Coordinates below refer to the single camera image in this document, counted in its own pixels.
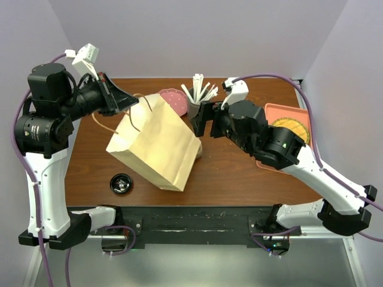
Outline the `beige paper bag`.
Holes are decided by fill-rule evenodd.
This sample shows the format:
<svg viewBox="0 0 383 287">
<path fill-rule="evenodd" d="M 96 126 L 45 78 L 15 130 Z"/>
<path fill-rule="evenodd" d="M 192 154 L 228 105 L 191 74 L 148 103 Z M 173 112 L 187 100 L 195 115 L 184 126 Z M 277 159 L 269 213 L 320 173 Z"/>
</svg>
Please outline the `beige paper bag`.
<svg viewBox="0 0 383 287">
<path fill-rule="evenodd" d="M 138 100 L 111 131 L 106 151 L 156 187 L 182 192 L 202 143 L 161 95 Z"/>
</svg>

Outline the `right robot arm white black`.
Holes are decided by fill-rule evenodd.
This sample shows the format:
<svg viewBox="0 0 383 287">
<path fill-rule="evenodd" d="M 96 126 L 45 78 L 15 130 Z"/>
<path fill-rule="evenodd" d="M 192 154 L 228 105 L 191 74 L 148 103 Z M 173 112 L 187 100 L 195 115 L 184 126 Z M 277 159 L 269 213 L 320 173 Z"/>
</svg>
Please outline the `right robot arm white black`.
<svg viewBox="0 0 383 287">
<path fill-rule="evenodd" d="M 372 214 L 365 200 L 374 201 L 376 188 L 350 181 L 340 184 L 331 178 L 329 166 L 315 161 L 302 138 L 285 127 L 268 124 L 262 107 L 249 100 L 232 105 L 204 101 L 190 121 L 195 136 L 203 136 L 206 122 L 211 121 L 211 137 L 230 139 L 249 156 L 294 176 L 322 197 L 311 203 L 274 205 L 258 225 L 263 232 L 279 235 L 294 227 L 323 226 L 335 234 L 352 236 L 369 227 Z"/>
</svg>

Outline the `pink polka dot plate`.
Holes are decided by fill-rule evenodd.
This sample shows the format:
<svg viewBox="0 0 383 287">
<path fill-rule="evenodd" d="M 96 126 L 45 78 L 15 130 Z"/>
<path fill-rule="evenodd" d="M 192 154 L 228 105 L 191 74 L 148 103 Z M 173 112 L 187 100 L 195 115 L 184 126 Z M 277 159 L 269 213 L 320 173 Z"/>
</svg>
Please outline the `pink polka dot plate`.
<svg viewBox="0 0 383 287">
<path fill-rule="evenodd" d="M 159 91 L 159 94 L 178 116 L 182 117 L 187 113 L 187 99 L 183 91 L 175 88 L 167 88 Z"/>
</svg>

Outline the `orange plastic tray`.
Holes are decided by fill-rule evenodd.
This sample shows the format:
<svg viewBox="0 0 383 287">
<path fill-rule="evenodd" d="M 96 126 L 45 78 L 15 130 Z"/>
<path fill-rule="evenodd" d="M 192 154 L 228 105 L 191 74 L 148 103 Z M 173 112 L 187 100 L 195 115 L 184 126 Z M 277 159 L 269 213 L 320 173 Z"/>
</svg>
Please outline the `orange plastic tray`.
<svg viewBox="0 0 383 287">
<path fill-rule="evenodd" d="M 265 104 L 264 110 L 270 126 L 291 130 L 302 138 L 306 146 L 312 148 L 311 122 L 307 110 L 274 103 Z"/>
</svg>

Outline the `yellow woven coaster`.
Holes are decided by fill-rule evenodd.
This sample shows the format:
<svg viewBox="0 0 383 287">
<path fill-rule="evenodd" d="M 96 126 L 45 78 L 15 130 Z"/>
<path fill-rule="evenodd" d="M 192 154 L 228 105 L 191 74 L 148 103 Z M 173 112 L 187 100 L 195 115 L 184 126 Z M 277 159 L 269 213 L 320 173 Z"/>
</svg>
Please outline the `yellow woven coaster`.
<svg viewBox="0 0 383 287">
<path fill-rule="evenodd" d="M 310 143 L 311 135 L 309 129 L 303 123 L 294 118 L 278 118 L 272 123 L 272 125 L 275 127 L 285 127 L 302 138 L 306 144 Z"/>
</svg>

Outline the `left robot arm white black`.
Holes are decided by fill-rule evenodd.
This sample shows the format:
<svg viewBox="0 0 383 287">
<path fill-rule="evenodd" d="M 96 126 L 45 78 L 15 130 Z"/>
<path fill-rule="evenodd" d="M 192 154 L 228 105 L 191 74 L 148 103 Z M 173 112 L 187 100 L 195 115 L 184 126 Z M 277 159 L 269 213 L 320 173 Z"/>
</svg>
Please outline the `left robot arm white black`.
<svg viewBox="0 0 383 287">
<path fill-rule="evenodd" d="M 120 90 L 105 73 L 85 74 L 80 82 L 60 63 L 33 68 L 31 95 L 14 125 L 16 153 L 29 183 L 30 218 L 19 243 L 48 243 L 56 250 L 83 243 L 90 232 L 123 230 L 122 211 L 102 205 L 70 212 L 65 197 L 65 167 L 74 122 L 94 112 L 110 117 L 136 105 L 138 98 Z"/>
</svg>

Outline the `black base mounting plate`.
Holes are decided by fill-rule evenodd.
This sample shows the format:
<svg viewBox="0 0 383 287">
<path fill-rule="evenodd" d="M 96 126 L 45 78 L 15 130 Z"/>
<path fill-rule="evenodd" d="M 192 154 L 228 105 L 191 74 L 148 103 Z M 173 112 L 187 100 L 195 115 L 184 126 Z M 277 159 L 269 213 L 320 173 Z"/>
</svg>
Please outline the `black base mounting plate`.
<svg viewBox="0 0 383 287">
<path fill-rule="evenodd" d="M 135 248 L 148 244 L 245 245 L 257 247 L 253 234 L 278 234 L 270 206 L 126 206 L 123 225 L 132 228 Z"/>
</svg>

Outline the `grey utensil holder can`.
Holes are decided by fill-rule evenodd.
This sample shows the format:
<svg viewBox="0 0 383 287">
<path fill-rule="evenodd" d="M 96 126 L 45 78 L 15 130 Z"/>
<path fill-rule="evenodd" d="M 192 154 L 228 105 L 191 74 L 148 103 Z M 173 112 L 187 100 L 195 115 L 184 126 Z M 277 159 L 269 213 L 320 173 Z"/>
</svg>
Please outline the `grey utensil holder can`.
<svg viewBox="0 0 383 287">
<path fill-rule="evenodd" d="M 200 110 L 200 104 L 204 101 L 201 99 L 198 103 L 192 103 L 187 99 L 187 118 L 191 121 L 195 116 L 197 116 Z"/>
</svg>

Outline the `cardboard two-cup carrier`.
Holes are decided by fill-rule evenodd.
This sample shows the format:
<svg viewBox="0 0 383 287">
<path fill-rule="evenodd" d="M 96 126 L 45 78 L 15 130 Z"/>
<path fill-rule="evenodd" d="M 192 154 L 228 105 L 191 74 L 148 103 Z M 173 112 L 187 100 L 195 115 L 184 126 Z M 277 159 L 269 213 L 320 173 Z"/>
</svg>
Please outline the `cardboard two-cup carrier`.
<svg viewBox="0 0 383 287">
<path fill-rule="evenodd" d="M 200 144 L 199 148 L 198 148 L 198 151 L 197 151 L 197 154 L 196 154 L 196 159 L 201 158 L 202 153 L 203 153 L 203 147 L 202 147 L 202 144 Z"/>
</svg>

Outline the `white wrapped straws bundle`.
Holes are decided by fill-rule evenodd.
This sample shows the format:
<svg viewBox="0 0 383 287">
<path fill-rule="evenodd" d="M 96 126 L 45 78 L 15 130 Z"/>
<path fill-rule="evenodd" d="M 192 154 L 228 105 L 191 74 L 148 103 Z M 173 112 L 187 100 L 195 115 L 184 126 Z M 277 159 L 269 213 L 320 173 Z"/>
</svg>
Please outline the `white wrapped straws bundle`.
<svg viewBox="0 0 383 287">
<path fill-rule="evenodd" d="M 192 92 L 187 89 L 185 84 L 181 85 L 181 88 L 190 103 L 200 104 L 202 101 L 211 100 L 212 98 L 218 96 L 218 87 L 215 84 L 211 85 L 210 82 L 203 84 L 203 74 L 194 74 L 192 81 Z"/>
</svg>

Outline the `black cup lid on table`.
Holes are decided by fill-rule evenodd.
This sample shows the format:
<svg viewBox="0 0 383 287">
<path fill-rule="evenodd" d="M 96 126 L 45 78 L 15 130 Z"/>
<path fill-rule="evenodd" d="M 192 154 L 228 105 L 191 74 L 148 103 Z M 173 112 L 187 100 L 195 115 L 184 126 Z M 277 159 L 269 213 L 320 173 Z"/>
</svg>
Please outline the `black cup lid on table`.
<svg viewBox="0 0 383 287">
<path fill-rule="evenodd" d="M 110 190 L 118 196 L 129 194 L 132 189 L 133 180 L 128 174 L 118 173 L 110 180 Z"/>
</svg>

